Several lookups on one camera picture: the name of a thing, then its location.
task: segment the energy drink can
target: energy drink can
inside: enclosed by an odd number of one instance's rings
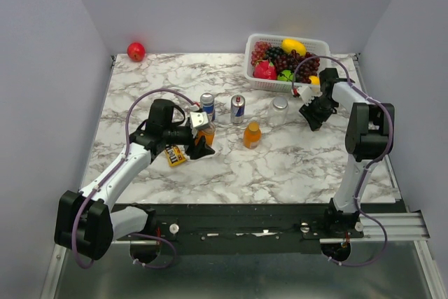
[[[241,124],[244,120],[244,107],[246,100],[241,95],[235,95],[230,101],[230,121],[234,124]]]
[[[215,113],[215,97],[206,92],[200,98],[202,110],[208,115],[209,120],[213,122],[216,117]]]

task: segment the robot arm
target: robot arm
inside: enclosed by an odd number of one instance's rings
[[[335,213],[355,214],[353,218],[357,218],[358,210],[354,202],[356,189],[361,183],[358,194],[360,199],[378,163],[369,165],[365,176],[363,171],[367,164],[384,152],[389,140],[389,125],[384,112],[356,92],[345,78],[339,78],[336,69],[325,69],[320,73],[320,78],[322,95],[300,108],[300,113],[308,121],[311,130],[315,131],[336,113],[335,108],[339,104],[350,111],[345,136],[345,148],[349,153],[349,159],[341,186],[332,199],[330,207]],[[386,107],[393,121],[393,105],[382,105]]]
[[[183,121],[172,122],[174,109],[179,110],[185,120],[184,112],[173,102],[156,99],[151,106],[148,120],[129,136],[127,157],[124,158],[124,148],[104,172],[79,193],[68,190],[63,194],[59,200],[55,243],[71,248],[75,216],[86,196],[93,190],[97,192],[88,202],[76,231],[76,245],[81,254],[93,260],[100,259],[113,240],[143,229],[147,232],[155,229],[154,212],[140,209],[137,204],[112,214],[111,210],[133,178],[147,168],[166,146],[184,145],[185,153],[191,159],[214,153],[214,150],[205,144],[204,137],[196,139],[197,131],[209,126],[207,114],[191,112],[185,126],[181,126]],[[98,181],[107,177],[123,158],[124,163],[99,187]]]

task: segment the fruit basket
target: fruit basket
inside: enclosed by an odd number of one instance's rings
[[[286,81],[274,81],[265,80],[261,78],[253,77],[253,65],[251,64],[251,55],[255,49],[255,44],[259,41],[268,42],[272,47],[281,47],[281,42],[284,39],[294,39],[300,41],[307,48],[307,52],[314,53],[316,55],[330,56],[330,49],[328,44],[320,40],[303,39],[292,36],[278,36],[278,35],[267,35],[267,34],[252,34],[249,36],[246,44],[246,52],[244,54],[244,77],[247,78],[251,87],[254,89],[269,90],[269,91],[279,91],[279,92],[291,92],[291,82]],[[331,66],[331,61],[328,59],[321,59],[318,66],[318,71],[324,70]],[[295,83],[295,87],[300,86],[311,86],[306,83]]]

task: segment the yellow fruit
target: yellow fruit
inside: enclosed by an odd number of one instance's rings
[[[305,45],[297,40],[293,40],[293,39],[284,39],[281,42],[281,49],[283,49],[285,51],[285,53],[291,53],[291,51],[293,49],[295,49],[295,51],[300,55],[300,56],[305,56],[306,52],[307,52],[307,48],[305,47]]]
[[[321,84],[319,77],[317,77],[317,76],[310,76],[309,79],[311,80],[311,84],[315,84],[315,85]]]

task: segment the marble tabletop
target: marble tabletop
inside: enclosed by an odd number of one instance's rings
[[[349,55],[334,55],[357,79]],[[194,101],[203,92],[216,96],[216,154],[170,167],[164,154],[142,171],[118,202],[140,203],[313,203],[328,202],[339,188],[347,163],[344,135],[349,114],[343,108],[318,132],[312,132],[298,113],[301,99],[280,92],[251,89],[243,75],[242,54],[153,54],[141,63],[118,55],[104,102],[83,186],[94,180],[118,155],[125,142],[125,116],[132,102],[157,89],[178,90]],[[230,98],[246,98],[246,118],[230,122]],[[284,96],[290,105],[286,124],[268,127],[268,104]],[[134,109],[132,131],[148,117],[155,98],[171,99],[169,93],[144,99]],[[248,122],[260,123],[262,141],[246,149],[242,135]],[[389,171],[382,162],[372,174],[363,202],[394,202]]]

